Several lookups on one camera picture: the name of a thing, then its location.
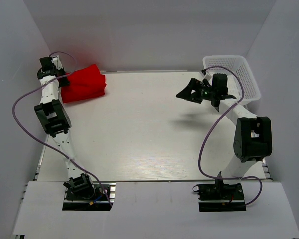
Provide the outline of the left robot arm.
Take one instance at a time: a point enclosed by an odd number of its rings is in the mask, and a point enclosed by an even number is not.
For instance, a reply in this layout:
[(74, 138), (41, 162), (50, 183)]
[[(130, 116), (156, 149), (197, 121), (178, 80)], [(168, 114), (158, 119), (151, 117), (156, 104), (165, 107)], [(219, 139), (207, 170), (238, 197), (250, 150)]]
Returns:
[(70, 82), (65, 76), (66, 72), (58, 56), (43, 57), (40, 64), (37, 77), (43, 88), (40, 103), (34, 107), (35, 113), (45, 133), (54, 140), (57, 149), (63, 153), (69, 177), (64, 186), (74, 196), (89, 199), (94, 195), (95, 189), (90, 177), (73, 164), (76, 154), (70, 134), (72, 125), (61, 97), (61, 88), (69, 86)]

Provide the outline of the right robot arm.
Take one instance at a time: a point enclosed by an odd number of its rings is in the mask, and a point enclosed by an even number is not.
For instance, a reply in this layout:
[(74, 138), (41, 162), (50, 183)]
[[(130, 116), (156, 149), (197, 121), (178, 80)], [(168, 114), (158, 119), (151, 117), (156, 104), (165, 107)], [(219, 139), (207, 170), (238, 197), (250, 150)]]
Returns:
[(234, 156), (217, 176), (203, 172), (202, 175), (213, 179), (213, 184), (201, 184), (196, 192), (206, 196), (226, 197), (238, 192), (241, 180), (247, 180), (246, 172), (258, 161), (272, 153), (272, 127), (268, 117), (260, 117), (248, 111), (240, 104), (242, 98), (236, 98), (229, 93), (226, 74), (206, 74), (202, 80), (190, 79), (188, 85), (176, 94), (177, 98), (194, 103), (207, 100), (221, 113), (207, 133), (200, 152), (203, 150), (213, 130), (220, 121), (227, 117), (235, 126), (233, 140)]

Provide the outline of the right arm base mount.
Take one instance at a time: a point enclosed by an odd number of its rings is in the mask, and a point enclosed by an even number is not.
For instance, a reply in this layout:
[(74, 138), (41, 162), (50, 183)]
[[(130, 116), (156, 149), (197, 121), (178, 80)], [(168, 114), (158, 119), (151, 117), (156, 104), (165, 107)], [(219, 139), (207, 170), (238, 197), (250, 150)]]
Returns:
[(245, 197), (240, 183), (196, 184), (192, 190), (198, 195), (200, 212), (246, 211)]

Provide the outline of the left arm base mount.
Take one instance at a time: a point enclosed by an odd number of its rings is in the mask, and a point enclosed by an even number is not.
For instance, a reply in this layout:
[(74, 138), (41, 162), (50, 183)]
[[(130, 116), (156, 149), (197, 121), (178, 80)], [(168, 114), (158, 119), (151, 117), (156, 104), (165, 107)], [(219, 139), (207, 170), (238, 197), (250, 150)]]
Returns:
[(99, 184), (94, 184), (94, 189), (87, 191), (86, 196), (74, 194), (70, 189), (66, 189), (62, 210), (63, 211), (110, 211), (112, 206), (109, 204), (105, 193), (110, 198), (111, 204), (114, 203), (115, 183), (104, 184), (105, 191)]

